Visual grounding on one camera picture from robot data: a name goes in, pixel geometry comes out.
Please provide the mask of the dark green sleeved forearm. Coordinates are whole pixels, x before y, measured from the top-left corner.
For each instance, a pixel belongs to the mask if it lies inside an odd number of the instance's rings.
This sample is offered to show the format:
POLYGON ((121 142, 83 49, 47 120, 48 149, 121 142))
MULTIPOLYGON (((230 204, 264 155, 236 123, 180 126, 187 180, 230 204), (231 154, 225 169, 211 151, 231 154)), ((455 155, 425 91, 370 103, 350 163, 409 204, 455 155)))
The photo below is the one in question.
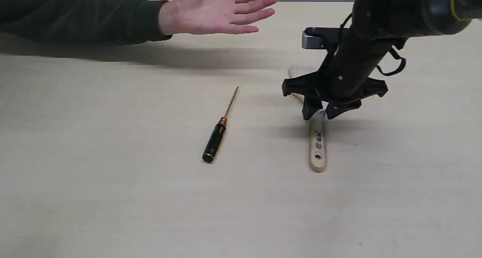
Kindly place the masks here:
POLYGON ((164 0, 0 0, 1 32, 47 44, 131 45, 171 38, 164 0))

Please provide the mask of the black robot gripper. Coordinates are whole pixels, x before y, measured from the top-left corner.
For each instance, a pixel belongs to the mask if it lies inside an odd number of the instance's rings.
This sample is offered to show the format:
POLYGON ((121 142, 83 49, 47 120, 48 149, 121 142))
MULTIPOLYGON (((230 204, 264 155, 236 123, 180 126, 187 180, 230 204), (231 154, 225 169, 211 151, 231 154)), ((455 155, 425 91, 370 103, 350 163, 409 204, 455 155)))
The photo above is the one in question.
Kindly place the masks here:
POLYGON ((373 95, 382 97, 388 92, 384 81, 369 78, 388 52, 389 40, 362 40, 349 33, 339 43, 336 53, 325 58, 318 71, 285 79, 283 95, 305 96, 302 107, 305 121, 323 109, 322 101, 330 102, 325 109, 328 120, 359 109, 361 99, 373 95))

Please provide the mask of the open bare human hand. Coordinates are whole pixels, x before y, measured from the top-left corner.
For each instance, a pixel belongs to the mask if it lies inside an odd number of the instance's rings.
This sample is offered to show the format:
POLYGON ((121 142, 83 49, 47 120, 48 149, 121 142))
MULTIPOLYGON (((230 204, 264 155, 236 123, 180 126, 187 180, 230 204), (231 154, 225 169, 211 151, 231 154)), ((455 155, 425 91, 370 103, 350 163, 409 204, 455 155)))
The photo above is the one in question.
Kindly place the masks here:
POLYGON ((172 0, 158 14, 164 35, 250 34, 254 23, 275 14, 279 0, 172 0))

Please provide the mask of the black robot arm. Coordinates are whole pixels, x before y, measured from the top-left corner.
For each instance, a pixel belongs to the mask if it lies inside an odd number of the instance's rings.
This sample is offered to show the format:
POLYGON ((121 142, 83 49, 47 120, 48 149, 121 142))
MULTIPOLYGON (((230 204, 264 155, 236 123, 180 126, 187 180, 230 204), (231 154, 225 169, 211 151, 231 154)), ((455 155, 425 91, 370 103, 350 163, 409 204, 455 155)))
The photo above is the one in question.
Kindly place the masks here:
POLYGON ((304 49, 327 54, 316 71, 286 78, 282 93, 303 97, 304 120, 320 110, 334 119, 359 109, 363 99, 388 92, 386 82, 370 74, 403 71, 407 61, 397 51, 408 39, 454 35, 481 15, 481 0, 355 0, 338 27, 303 31, 304 49))

